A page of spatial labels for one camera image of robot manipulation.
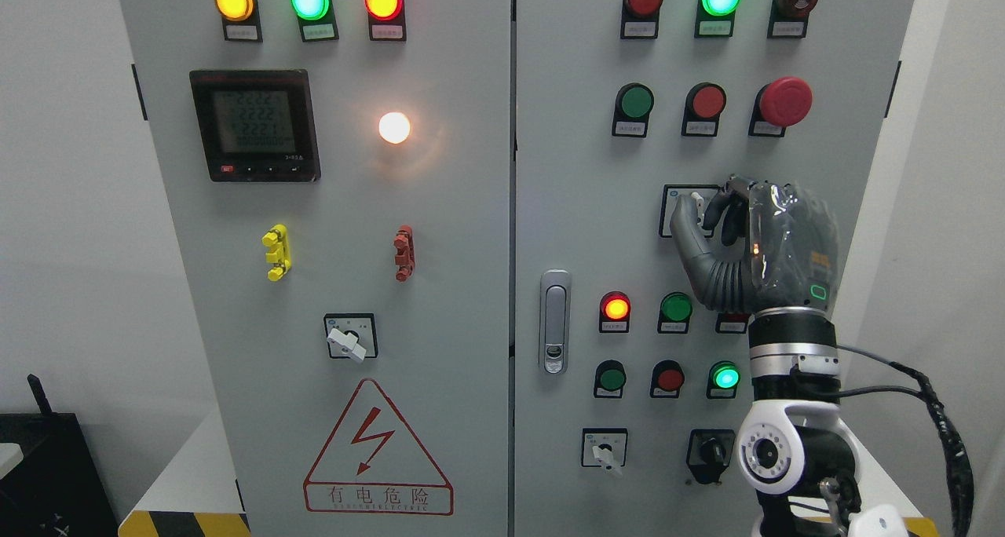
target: digital power meter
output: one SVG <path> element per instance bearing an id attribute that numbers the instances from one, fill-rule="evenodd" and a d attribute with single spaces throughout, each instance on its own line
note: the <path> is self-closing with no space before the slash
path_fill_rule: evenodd
<path id="1" fill-rule="evenodd" d="M 189 79 L 211 180 L 320 178 L 307 70 L 193 70 Z"/>

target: yellow indicator light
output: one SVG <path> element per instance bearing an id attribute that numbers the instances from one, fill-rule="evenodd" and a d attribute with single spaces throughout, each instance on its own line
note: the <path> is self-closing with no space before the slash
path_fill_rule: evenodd
<path id="1" fill-rule="evenodd" d="M 365 0 L 367 11 L 376 19 L 390 21 L 401 13 L 403 0 Z"/>
<path id="2" fill-rule="evenodd" d="M 254 0 L 216 0 L 220 14 L 230 21 L 244 21 L 254 12 Z"/>
<path id="3" fill-rule="evenodd" d="M 608 319 L 624 319 L 628 315 L 628 302 L 621 298 L 614 298 L 604 306 L 604 315 Z"/>

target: yellow black hazard stripe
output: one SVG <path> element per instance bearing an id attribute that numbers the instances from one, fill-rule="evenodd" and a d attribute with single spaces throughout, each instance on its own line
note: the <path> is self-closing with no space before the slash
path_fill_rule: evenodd
<path id="1" fill-rule="evenodd" d="M 244 514 L 134 511 L 119 537 L 250 537 Z"/>

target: white switch handle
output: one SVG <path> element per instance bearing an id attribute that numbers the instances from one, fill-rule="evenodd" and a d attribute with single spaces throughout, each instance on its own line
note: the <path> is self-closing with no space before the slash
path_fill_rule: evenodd
<path id="1" fill-rule="evenodd" d="M 328 344 L 337 348 L 344 356 L 353 359 L 353 362 L 357 364 L 362 363 L 367 358 L 367 348 L 360 345 L 360 339 L 356 335 L 333 329 L 328 334 Z"/>
<path id="2" fill-rule="evenodd" d="M 593 447 L 593 458 L 597 460 L 597 464 L 600 465 L 605 472 L 620 478 L 621 465 L 614 458 L 614 452 L 610 449 L 601 449 L 600 446 Z"/>

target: orange led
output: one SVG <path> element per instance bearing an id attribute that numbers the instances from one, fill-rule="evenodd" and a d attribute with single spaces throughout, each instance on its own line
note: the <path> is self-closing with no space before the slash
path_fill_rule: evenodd
<path id="1" fill-rule="evenodd" d="M 254 12 L 254 0 L 216 0 L 216 9 L 229 21 L 244 21 Z"/>
<path id="2" fill-rule="evenodd" d="M 390 21 L 397 17 L 403 7 L 405 7 L 405 0 L 364 0 L 366 1 L 367 11 L 370 15 L 373 15 L 375 19 L 381 21 Z"/>
<path id="3" fill-rule="evenodd" d="M 628 303 L 628 297 L 620 292 L 611 292 L 600 302 L 600 311 L 603 312 L 604 317 L 614 321 L 620 321 L 628 317 L 628 312 L 631 311 L 631 305 Z"/>

